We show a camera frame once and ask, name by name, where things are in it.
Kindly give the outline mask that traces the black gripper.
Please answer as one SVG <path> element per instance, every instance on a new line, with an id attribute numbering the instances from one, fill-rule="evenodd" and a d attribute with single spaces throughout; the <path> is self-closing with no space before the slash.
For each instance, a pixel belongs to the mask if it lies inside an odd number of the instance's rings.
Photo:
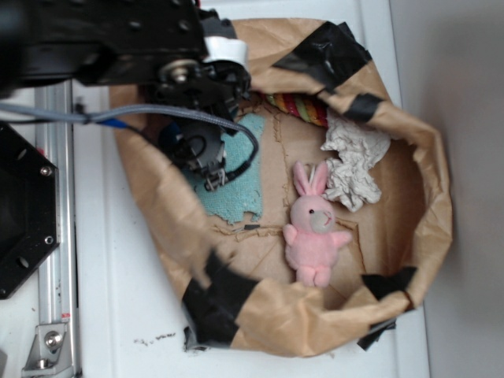
<path id="1" fill-rule="evenodd" d="M 180 169 L 204 180 L 207 191 L 227 182 L 224 141 L 221 129 L 200 120 L 176 118 L 159 133 L 161 151 Z"/>

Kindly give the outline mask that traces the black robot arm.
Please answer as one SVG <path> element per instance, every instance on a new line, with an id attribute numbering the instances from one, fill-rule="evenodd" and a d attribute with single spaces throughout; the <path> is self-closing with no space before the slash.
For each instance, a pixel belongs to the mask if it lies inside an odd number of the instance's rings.
<path id="1" fill-rule="evenodd" d="M 4 1 L 1 96 L 67 80 L 85 86 L 137 85 L 143 105 L 73 115 L 2 105 L 31 122 L 66 121 L 123 128 L 122 117 L 170 117 L 158 147 L 207 191 L 240 177 L 253 163 L 226 166 L 223 134 L 248 96 L 248 47 L 230 20 L 197 1 Z"/>

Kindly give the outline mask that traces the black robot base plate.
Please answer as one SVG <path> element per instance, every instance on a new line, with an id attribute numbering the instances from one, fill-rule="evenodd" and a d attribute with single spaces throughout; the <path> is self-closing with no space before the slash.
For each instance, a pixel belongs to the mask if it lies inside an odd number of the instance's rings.
<path id="1" fill-rule="evenodd" d="M 24 284 L 59 245 L 58 169 L 1 123 L 1 299 Z"/>

